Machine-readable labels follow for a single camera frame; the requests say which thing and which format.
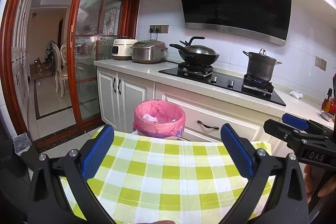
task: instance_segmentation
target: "rice cooker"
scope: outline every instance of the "rice cooker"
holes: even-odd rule
[[[112,58],[115,60],[132,60],[132,46],[136,39],[120,38],[113,41]]]

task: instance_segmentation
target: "electrical outlet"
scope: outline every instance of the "electrical outlet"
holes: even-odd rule
[[[327,68],[327,62],[326,60],[322,59],[321,61],[321,69],[326,71],[326,68]]]
[[[162,25],[161,33],[168,33],[168,28],[169,28],[169,25]]]
[[[155,25],[150,25],[150,26],[149,26],[149,32],[150,32],[150,33],[151,33],[151,32],[152,32],[152,33],[155,33],[155,27],[156,27]]]
[[[321,68],[322,58],[315,56],[315,66]]]
[[[161,27],[162,27],[162,25],[156,25],[155,32],[161,33]]]

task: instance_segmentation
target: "green checkered tablecloth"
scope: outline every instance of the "green checkered tablecloth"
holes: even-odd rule
[[[268,143],[252,144],[271,153]],[[273,180],[268,179],[251,218],[261,214]],[[65,178],[61,182],[74,214],[84,218],[68,182]],[[216,224],[238,199],[247,179],[239,175],[222,143],[115,131],[113,144],[88,184],[118,224],[158,220]]]

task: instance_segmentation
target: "white chair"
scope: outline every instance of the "white chair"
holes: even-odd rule
[[[61,88],[61,98],[64,98],[64,83],[68,79],[67,66],[64,65],[61,69],[61,53],[56,44],[52,46],[52,51],[55,59],[55,81],[56,81],[56,93],[58,92],[58,83]]]
[[[67,63],[67,45],[66,44],[63,44],[61,46],[60,52],[61,52],[61,58],[62,58],[62,61],[63,61],[63,66],[65,66],[66,63]]]

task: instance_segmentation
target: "sliding glass door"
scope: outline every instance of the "sliding glass door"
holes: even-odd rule
[[[73,0],[68,32],[69,88],[80,127],[100,118],[95,60],[110,59],[123,0]]]

